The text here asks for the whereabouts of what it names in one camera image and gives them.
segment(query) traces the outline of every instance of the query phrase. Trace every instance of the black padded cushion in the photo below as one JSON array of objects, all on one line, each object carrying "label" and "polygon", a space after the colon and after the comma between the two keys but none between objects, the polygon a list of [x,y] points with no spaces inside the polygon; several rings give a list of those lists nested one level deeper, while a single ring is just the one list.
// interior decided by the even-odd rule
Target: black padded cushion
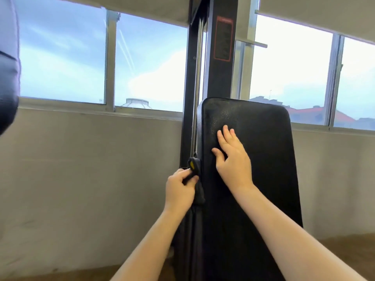
[{"label": "black padded cushion", "polygon": [[254,184],[302,226],[290,119],[282,106],[209,98],[198,108],[202,160],[203,259],[206,281],[284,280],[255,226],[220,178],[213,147],[217,131],[234,128],[252,163]]}]

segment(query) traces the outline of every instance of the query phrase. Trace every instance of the window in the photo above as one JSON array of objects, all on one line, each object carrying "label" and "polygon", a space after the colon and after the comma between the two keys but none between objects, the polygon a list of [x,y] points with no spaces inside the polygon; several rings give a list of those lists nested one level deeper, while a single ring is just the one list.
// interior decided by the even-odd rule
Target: window
[{"label": "window", "polygon": [[292,122],[324,124],[332,33],[258,16],[250,100],[283,105]]},{"label": "window", "polygon": [[121,14],[117,22],[115,105],[127,99],[182,112],[187,28]]},{"label": "window", "polygon": [[21,96],[104,103],[106,10],[62,0],[14,0]]},{"label": "window", "polygon": [[375,130],[375,46],[346,37],[335,127]]}]

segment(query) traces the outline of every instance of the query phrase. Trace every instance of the right hand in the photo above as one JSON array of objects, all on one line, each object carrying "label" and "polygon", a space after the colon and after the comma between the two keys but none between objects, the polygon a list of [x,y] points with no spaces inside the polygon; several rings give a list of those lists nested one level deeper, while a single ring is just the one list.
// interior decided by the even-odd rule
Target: right hand
[{"label": "right hand", "polygon": [[234,129],[229,131],[228,126],[224,125],[223,132],[218,131],[218,140],[228,158],[225,160],[222,151],[213,148],[212,152],[216,156],[216,169],[232,194],[235,195],[243,188],[256,188],[252,181],[250,158]]}]

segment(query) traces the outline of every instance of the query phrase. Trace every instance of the brown floor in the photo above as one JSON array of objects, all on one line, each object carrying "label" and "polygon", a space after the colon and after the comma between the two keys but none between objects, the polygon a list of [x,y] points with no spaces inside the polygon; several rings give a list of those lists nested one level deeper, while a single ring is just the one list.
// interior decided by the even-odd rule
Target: brown floor
[{"label": "brown floor", "polygon": [[[368,281],[375,281],[375,233],[334,237],[321,242]],[[45,276],[7,279],[6,281],[109,281],[118,268],[118,266],[110,266]],[[170,261],[166,261],[159,281],[174,280]]]}]

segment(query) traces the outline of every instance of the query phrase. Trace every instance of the left hand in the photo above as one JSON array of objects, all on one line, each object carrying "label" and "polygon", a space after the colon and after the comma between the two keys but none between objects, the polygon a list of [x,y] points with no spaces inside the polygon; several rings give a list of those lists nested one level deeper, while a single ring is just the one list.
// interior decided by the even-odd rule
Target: left hand
[{"label": "left hand", "polygon": [[189,210],[194,200],[195,184],[199,179],[198,176],[195,176],[186,185],[183,185],[182,180],[189,174],[191,174],[190,169],[179,169],[168,178],[165,188],[164,211],[183,217]]}]

